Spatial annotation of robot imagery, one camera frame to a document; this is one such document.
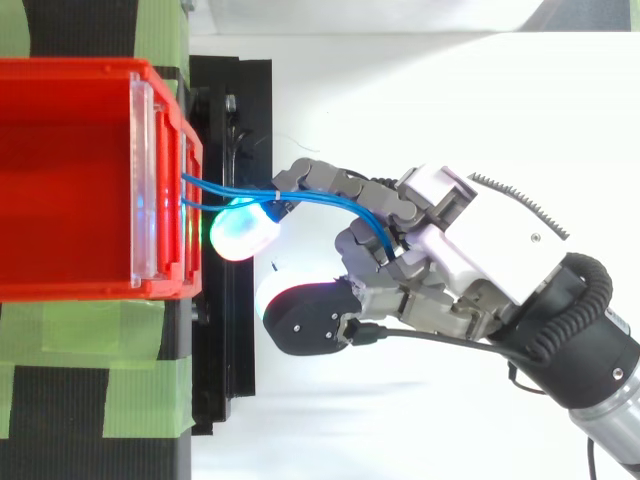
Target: black strip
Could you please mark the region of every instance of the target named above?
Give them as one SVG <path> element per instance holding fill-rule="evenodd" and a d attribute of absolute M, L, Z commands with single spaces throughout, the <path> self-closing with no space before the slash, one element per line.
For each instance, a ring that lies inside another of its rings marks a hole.
<path fill-rule="evenodd" d="M 158 360 L 191 355 L 191 299 L 166 301 Z"/>
<path fill-rule="evenodd" d="M 32 57 L 134 55 L 138 0 L 23 0 L 23 4 Z"/>
<path fill-rule="evenodd" d="M 156 72 L 158 72 L 158 75 L 160 75 L 165 80 L 180 81 L 180 79 L 182 79 L 182 81 L 184 82 L 184 77 L 182 76 L 182 72 L 180 72 L 180 69 L 178 67 L 166 67 L 162 65 L 158 65 L 158 66 L 154 65 L 153 68 Z"/>
<path fill-rule="evenodd" d="M 188 480 L 191 435 L 104 439 L 109 371 L 16 367 L 0 478 Z"/>

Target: black cable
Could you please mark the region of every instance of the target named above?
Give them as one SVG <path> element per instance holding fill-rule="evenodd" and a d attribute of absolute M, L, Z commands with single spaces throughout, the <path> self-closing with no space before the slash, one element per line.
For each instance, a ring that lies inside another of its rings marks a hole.
<path fill-rule="evenodd" d="M 346 168 L 343 168 L 342 170 L 344 171 L 344 173 L 346 173 L 347 175 L 349 175 L 351 177 L 356 177 L 356 178 L 359 178 L 360 180 L 369 181 L 369 179 L 367 177 L 365 177 L 361 173 L 356 172 L 355 170 L 347 170 Z"/>
<path fill-rule="evenodd" d="M 448 337 L 446 335 L 440 335 L 436 333 L 417 332 L 415 330 L 401 330 L 394 328 L 387 328 L 377 323 L 368 322 L 361 323 L 359 320 L 349 320 L 349 324 L 344 331 L 344 336 L 351 340 L 351 344 L 354 346 L 370 345 L 388 337 L 404 337 L 404 338 L 417 338 L 420 340 L 431 340 L 432 342 L 446 343 L 449 345 L 456 345 L 458 347 L 471 348 L 473 350 L 480 350 L 483 352 L 497 353 L 503 355 L 512 360 L 518 360 L 522 363 L 530 364 L 536 367 L 543 366 L 540 362 L 533 360 L 526 354 L 516 352 L 509 348 L 500 347 L 497 345 L 488 345 L 486 343 L 473 342 L 471 340 L 465 340 L 462 338 Z"/>
<path fill-rule="evenodd" d="M 513 363 L 509 362 L 509 380 L 520 390 L 524 390 L 525 392 L 535 393 L 536 395 L 546 395 L 542 390 L 537 390 L 535 388 L 527 387 L 526 385 L 522 385 L 518 382 L 518 367 L 516 367 Z"/>
<path fill-rule="evenodd" d="M 414 330 L 401 330 L 393 328 L 385 328 L 383 336 L 386 337 L 405 337 L 405 338 L 419 338 L 422 340 L 431 340 L 433 342 L 446 343 L 449 345 L 456 345 L 458 347 L 471 348 L 473 350 L 480 350 L 483 352 L 497 353 L 513 360 L 519 360 L 523 363 L 534 364 L 540 366 L 538 362 L 533 360 L 528 355 L 516 352 L 510 348 L 499 347 L 497 345 L 488 345 L 486 343 L 473 342 L 471 340 L 464 340 L 462 338 L 449 337 L 446 335 L 440 335 L 436 333 L 428 332 L 416 332 Z"/>
<path fill-rule="evenodd" d="M 598 480 L 596 476 L 596 457 L 594 455 L 594 443 L 590 438 L 587 439 L 587 460 L 589 461 L 589 479 Z"/>
<path fill-rule="evenodd" d="M 613 295 L 611 277 L 597 260 L 569 253 L 562 264 L 584 278 L 587 288 L 577 302 L 548 321 L 527 346 L 533 357 L 546 364 L 569 340 L 600 318 Z"/>

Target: screw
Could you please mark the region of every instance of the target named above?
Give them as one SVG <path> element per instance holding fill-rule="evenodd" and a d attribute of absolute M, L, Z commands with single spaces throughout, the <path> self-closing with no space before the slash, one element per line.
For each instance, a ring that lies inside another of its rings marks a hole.
<path fill-rule="evenodd" d="M 224 105 L 227 108 L 228 113 L 235 113 L 238 108 L 236 105 L 236 96 L 227 95 L 224 99 Z"/>

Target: cable connector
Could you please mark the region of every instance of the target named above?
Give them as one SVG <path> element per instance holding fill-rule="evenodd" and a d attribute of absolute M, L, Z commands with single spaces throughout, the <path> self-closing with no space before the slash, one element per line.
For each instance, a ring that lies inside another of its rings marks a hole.
<path fill-rule="evenodd" d="M 378 340 L 387 338 L 387 327 L 378 325 L 377 323 L 362 323 L 355 318 L 347 321 L 347 327 L 344 330 L 344 337 L 354 346 L 371 345 Z"/>

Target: black metal frame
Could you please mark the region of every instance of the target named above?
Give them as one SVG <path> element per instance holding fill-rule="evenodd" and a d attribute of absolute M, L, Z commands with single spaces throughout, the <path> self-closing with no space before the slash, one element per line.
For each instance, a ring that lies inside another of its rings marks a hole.
<path fill-rule="evenodd" d="M 205 180 L 262 185 L 272 175 L 271 61 L 191 57 L 190 122 L 204 145 Z M 205 204 L 221 199 L 204 193 Z M 203 213 L 203 292 L 193 322 L 193 435 L 209 435 L 230 400 L 255 395 L 253 261 L 220 258 Z"/>

